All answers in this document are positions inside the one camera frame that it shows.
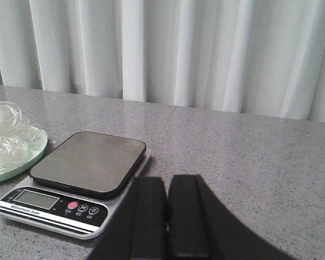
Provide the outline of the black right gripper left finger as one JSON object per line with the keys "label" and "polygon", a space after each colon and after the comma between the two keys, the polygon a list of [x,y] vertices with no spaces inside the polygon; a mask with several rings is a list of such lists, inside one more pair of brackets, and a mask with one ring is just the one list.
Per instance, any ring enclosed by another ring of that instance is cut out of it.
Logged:
{"label": "black right gripper left finger", "polygon": [[166,259],[166,206],[161,178],[134,178],[88,259]]}

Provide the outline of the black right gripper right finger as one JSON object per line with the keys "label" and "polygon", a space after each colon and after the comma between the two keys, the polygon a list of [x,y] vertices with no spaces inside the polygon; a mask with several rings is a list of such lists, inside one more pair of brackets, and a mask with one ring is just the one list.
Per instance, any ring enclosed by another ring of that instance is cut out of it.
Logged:
{"label": "black right gripper right finger", "polygon": [[170,259],[291,259],[236,218],[200,175],[174,175],[168,192]]}

